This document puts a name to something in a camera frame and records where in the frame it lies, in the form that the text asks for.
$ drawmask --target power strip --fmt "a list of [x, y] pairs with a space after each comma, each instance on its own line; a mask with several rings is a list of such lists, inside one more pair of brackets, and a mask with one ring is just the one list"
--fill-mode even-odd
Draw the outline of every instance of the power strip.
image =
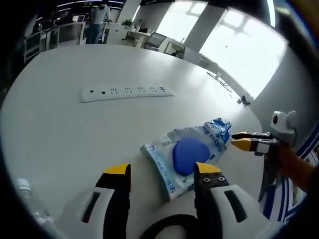
[[174, 93], [167, 86], [160, 85], [137, 87], [95, 86], [82, 89], [80, 101], [84, 103], [92, 101], [155, 96], [174, 96]]

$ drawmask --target window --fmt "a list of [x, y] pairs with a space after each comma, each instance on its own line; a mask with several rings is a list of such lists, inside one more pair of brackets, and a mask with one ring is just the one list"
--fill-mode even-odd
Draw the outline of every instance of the window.
[[200, 53], [216, 62], [255, 99], [280, 65], [286, 47], [286, 40], [272, 28], [231, 9], [212, 30]]
[[176, 1], [171, 4], [157, 32], [178, 42], [186, 40], [207, 3]]

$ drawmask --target blue sponge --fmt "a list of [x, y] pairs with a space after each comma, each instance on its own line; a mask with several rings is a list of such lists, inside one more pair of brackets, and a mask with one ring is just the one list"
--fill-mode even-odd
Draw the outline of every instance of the blue sponge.
[[198, 138], [182, 138], [173, 148], [173, 166], [177, 173], [187, 176], [194, 171], [195, 162], [206, 162], [209, 148]]

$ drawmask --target round table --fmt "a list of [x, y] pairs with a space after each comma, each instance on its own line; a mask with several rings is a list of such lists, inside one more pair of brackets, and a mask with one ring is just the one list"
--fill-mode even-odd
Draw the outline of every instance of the round table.
[[[175, 96], [81, 103], [80, 91], [97, 84], [161, 84]], [[128, 46], [65, 47], [41, 53], [16, 79], [1, 112], [2, 148], [12, 180], [28, 179], [55, 219], [105, 168], [132, 163], [127, 232], [137, 238], [168, 215], [196, 215], [194, 192], [165, 201], [156, 167], [140, 147], [217, 117], [232, 121], [232, 132], [262, 130], [254, 114], [199, 66]], [[230, 183], [258, 199], [263, 163], [230, 144], [218, 166]]]

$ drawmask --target wall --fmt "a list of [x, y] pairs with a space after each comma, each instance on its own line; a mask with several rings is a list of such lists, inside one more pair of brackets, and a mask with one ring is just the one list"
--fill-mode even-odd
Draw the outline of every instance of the wall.
[[112, 22], [117, 22], [119, 15], [120, 15], [120, 10], [111, 8], [110, 20], [112, 20]]
[[302, 62], [287, 48], [281, 65], [265, 89], [252, 102], [250, 109], [260, 121], [263, 130], [269, 130], [273, 111], [296, 110], [296, 148], [299, 148], [318, 122], [317, 94], [318, 89]]
[[141, 6], [135, 17], [134, 25], [139, 24], [141, 19], [141, 28], [151, 28], [153, 31], [156, 31], [170, 5], [171, 2]]
[[224, 8], [207, 5], [189, 33], [185, 46], [199, 52], [224, 12]]
[[121, 9], [118, 22], [122, 22], [126, 19], [132, 19], [141, 0], [126, 0], [123, 8]]

